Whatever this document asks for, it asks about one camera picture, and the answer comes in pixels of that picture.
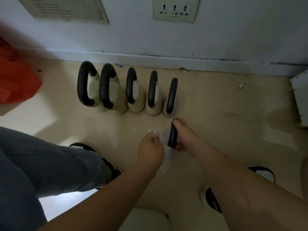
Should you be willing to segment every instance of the beige floor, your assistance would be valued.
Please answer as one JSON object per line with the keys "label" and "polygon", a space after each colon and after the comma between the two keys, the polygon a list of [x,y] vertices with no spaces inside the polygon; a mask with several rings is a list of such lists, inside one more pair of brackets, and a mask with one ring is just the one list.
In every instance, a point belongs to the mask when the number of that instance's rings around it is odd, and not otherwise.
{"label": "beige floor", "polygon": [[[26,61],[43,86],[35,97],[0,117],[1,126],[56,144],[92,143],[125,169],[136,162],[138,144],[147,131],[164,130],[171,123],[161,114],[153,117],[128,110],[115,116],[83,106],[76,92],[80,62]],[[125,86],[128,66],[115,69]],[[148,89],[153,68],[135,69],[140,84]],[[179,79],[178,115],[200,136],[243,164],[269,167],[278,185],[302,197],[299,166],[308,155],[308,132],[296,127],[289,78],[156,70],[165,95],[171,79]],[[222,215],[198,198],[206,180],[195,159],[181,153],[165,174],[157,173],[138,206],[168,213],[174,230],[228,230]]]}

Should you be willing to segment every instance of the gray pants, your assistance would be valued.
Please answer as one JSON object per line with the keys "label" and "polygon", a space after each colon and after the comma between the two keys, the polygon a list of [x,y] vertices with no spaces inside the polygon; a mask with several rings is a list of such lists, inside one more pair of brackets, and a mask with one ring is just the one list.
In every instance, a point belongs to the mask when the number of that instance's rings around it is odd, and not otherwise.
{"label": "gray pants", "polygon": [[0,127],[1,231],[34,231],[44,225],[38,197],[87,191],[110,179],[111,170],[94,152]]}

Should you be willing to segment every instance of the plastic bag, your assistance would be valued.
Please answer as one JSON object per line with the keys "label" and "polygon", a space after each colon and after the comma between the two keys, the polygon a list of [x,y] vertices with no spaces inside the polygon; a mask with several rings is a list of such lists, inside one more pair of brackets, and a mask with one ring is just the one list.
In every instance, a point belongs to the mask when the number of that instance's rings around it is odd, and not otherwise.
{"label": "plastic bag", "polygon": [[17,51],[0,37],[0,104],[27,100],[41,85]]}

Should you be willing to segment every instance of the black and white sneaker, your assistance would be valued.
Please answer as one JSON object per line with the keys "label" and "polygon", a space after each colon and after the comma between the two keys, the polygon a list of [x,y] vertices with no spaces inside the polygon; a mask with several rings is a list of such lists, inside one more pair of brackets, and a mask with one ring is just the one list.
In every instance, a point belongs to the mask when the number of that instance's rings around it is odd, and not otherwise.
{"label": "black and white sneaker", "polygon": [[[275,183],[276,181],[275,175],[270,169],[261,166],[249,166],[248,168],[254,171],[255,173],[261,175],[262,177]],[[215,195],[211,190],[210,186],[207,185],[200,189],[200,198],[204,205],[218,211],[219,213],[222,213],[218,201],[215,198]]]}
{"label": "black and white sneaker", "polygon": [[[97,155],[100,156],[100,154],[98,153],[98,150],[96,148],[90,146],[89,144],[85,144],[85,143],[72,143],[69,147],[82,148],[82,149],[87,150],[87,151],[93,151]],[[112,173],[111,174],[111,181],[116,179],[119,175],[121,175],[121,171],[117,167],[115,167],[113,164],[111,164],[109,161],[107,161],[104,158],[102,158],[102,160],[104,161],[105,165],[107,167],[109,167],[110,170],[111,170],[111,173]]]}

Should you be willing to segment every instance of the kettlebell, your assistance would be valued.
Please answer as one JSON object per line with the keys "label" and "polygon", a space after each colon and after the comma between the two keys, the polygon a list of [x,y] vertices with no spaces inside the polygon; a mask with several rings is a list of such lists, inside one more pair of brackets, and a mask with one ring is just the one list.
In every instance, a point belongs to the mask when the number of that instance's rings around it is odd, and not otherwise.
{"label": "kettlebell", "polygon": [[100,75],[99,99],[107,110],[115,114],[122,114],[127,110],[125,89],[120,85],[119,77],[109,63],[103,66]]}
{"label": "kettlebell", "polygon": [[139,85],[136,70],[131,67],[127,72],[126,99],[128,107],[133,112],[140,112],[145,106],[145,91]]}
{"label": "kettlebell", "polygon": [[145,110],[149,115],[157,115],[163,108],[163,94],[158,86],[157,71],[153,70],[150,77],[149,92]]}
{"label": "kettlebell", "polygon": [[81,63],[77,80],[77,94],[80,102],[88,107],[97,107],[99,111],[106,109],[101,105],[99,100],[99,83],[100,76],[94,65],[89,61]]}
{"label": "kettlebell", "polygon": [[173,78],[171,81],[169,95],[164,99],[163,115],[168,118],[172,118],[176,115],[177,108],[179,106],[179,100],[175,96],[177,89],[177,78]]}

